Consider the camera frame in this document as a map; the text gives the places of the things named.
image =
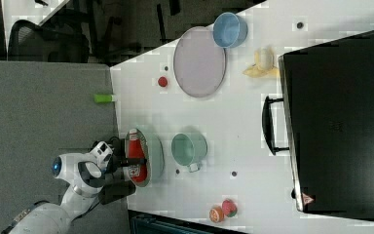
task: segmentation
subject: gray carpet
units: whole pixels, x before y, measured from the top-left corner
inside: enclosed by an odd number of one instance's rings
[[[113,103],[93,100],[111,92],[105,65],[0,62],[0,233],[33,203],[60,203],[67,184],[52,176],[56,156],[116,134]],[[118,201],[76,220],[69,233],[129,228],[126,201]]]

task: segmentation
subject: black office chair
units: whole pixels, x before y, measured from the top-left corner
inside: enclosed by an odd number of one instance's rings
[[[65,25],[45,23],[38,26],[27,20],[17,21],[11,30],[8,60],[86,63],[89,41],[82,31]]]

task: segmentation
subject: teal bowl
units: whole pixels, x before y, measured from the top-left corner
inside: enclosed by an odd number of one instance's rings
[[[214,23],[214,42],[222,48],[238,47],[247,37],[247,23],[233,13],[221,14]]]

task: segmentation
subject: red warning label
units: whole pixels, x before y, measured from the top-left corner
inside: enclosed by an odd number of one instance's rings
[[[306,206],[306,205],[309,205],[311,203],[313,203],[315,201],[315,199],[311,196],[308,196],[304,193],[302,193],[302,198],[303,198],[303,204]]]

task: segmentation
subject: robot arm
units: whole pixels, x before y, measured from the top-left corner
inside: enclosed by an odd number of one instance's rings
[[[55,178],[69,183],[59,205],[42,202],[17,215],[2,233],[65,234],[71,222],[86,213],[105,184],[105,170],[112,149],[100,142],[90,153],[58,156],[52,166]]]

